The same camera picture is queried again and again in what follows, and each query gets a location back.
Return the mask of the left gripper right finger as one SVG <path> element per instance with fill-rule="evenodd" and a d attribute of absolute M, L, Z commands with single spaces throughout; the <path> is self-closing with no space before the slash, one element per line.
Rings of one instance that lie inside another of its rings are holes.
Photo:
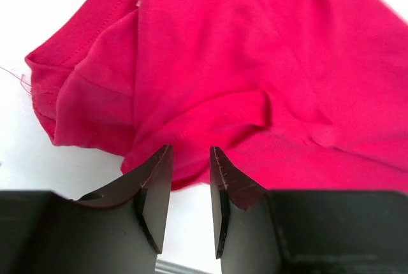
<path fill-rule="evenodd" d="M 407 196 L 268 190 L 210 149 L 215 255 L 223 273 L 406 273 Z"/>

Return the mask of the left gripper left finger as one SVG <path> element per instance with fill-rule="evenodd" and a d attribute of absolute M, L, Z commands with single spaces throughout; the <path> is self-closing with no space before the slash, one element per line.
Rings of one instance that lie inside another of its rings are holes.
<path fill-rule="evenodd" d="M 163 250 L 173 149 L 78 200 L 1 192 L 2 273 L 153 273 Z"/>

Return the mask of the pink t-shirt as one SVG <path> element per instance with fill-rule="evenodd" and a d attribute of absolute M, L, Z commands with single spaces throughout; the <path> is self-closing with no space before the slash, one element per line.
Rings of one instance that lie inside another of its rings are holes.
<path fill-rule="evenodd" d="M 222 148 L 268 188 L 407 190 L 407 24 L 381 0 L 86 0 L 26 57 L 56 146 Z"/>

